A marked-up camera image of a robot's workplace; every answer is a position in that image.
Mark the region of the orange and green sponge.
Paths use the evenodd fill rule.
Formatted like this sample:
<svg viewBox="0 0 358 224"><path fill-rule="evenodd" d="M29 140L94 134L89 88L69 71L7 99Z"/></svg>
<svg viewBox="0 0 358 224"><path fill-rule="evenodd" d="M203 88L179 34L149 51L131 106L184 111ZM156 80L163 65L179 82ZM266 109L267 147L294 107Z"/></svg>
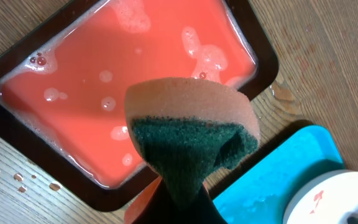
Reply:
<svg viewBox="0 0 358 224"><path fill-rule="evenodd" d="M130 86L124 111L136 151L158 174L124 221L222 223L203 182L258 149L260 131L248 97L209 80L162 78Z"/></svg>

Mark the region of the white plate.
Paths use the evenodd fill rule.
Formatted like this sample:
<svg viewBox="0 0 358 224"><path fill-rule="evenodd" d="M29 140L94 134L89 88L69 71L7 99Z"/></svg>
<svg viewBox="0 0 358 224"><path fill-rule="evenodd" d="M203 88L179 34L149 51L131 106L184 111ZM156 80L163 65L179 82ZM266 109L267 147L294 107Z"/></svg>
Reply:
<svg viewBox="0 0 358 224"><path fill-rule="evenodd" d="M334 170L309 181L288 203L283 222L358 223L358 171Z"/></svg>

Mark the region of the teal plastic tray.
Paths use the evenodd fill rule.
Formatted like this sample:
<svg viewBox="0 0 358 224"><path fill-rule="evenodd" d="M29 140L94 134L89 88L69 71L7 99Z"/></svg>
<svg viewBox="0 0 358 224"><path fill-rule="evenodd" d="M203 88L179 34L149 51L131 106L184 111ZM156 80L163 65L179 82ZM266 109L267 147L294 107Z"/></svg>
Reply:
<svg viewBox="0 0 358 224"><path fill-rule="evenodd" d="M330 132L310 125L292 134L218 195L213 203L227 223L281 224L306 183L344 163Z"/></svg>

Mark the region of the dark tray with red water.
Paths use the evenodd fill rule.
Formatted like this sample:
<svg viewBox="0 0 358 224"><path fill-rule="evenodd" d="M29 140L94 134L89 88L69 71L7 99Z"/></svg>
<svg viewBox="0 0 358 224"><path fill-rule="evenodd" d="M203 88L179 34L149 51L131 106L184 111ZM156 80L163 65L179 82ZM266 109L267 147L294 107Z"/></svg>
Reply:
<svg viewBox="0 0 358 224"><path fill-rule="evenodd" d="M126 132L128 86L200 77L252 99L277 73L248 1L71 1L0 56L0 137L111 212L155 178Z"/></svg>

